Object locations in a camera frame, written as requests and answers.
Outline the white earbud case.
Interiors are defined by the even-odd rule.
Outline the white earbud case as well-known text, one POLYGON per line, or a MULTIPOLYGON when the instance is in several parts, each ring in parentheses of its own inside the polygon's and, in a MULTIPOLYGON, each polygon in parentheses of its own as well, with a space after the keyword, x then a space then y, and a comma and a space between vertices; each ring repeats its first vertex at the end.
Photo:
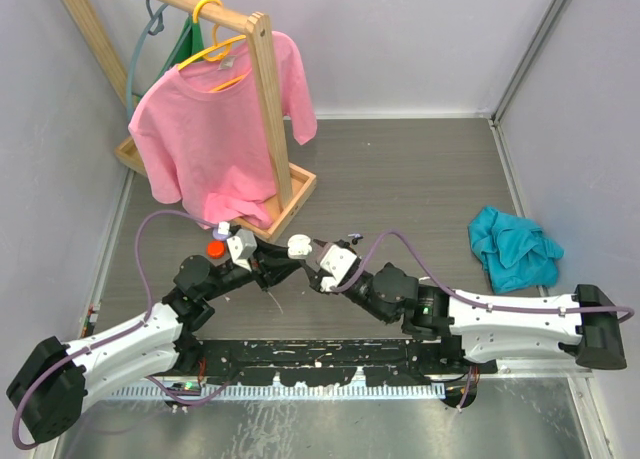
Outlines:
POLYGON ((292 235, 287 241, 287 255, 290 259, 304 260, 312 251, 312 239, 305 234, 292 235))

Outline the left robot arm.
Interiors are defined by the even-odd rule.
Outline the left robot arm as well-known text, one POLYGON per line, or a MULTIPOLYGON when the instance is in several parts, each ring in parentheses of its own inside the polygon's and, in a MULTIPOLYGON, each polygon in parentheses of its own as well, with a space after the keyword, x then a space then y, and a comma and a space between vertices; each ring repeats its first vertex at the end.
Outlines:
POLYGON ((173 370, 188 375, 203 361, 195 333, 215 313, 210 301, 249 283, 266 290, 303 267, 312 247, 233 244, 237 259, 219 265, 201 255, 187 257, 173 289, 144 313, 99 334, 63 343, 39 342, 6 390, 16 412, 15 445, 27 428, 33 443, 67 431, 93 404, 130 381, 173 370))

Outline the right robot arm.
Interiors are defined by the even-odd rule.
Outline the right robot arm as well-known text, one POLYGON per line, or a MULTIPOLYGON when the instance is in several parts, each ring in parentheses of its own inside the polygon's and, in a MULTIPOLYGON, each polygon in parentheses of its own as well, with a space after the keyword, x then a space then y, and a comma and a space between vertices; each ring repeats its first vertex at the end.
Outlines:
POLYGON ((438 358, 449 372, 502 359, 566 356, 588 369, 627 366, 620 322, 631 312, 595 285, 547 297, 479 295, 439 281, 424 284, 392 263, 371 274, 344 241, 320 246, 318 266, 304 268, 312 289, 342 294, 376 319, 400 323, 414 339, 441 342, 438 358))

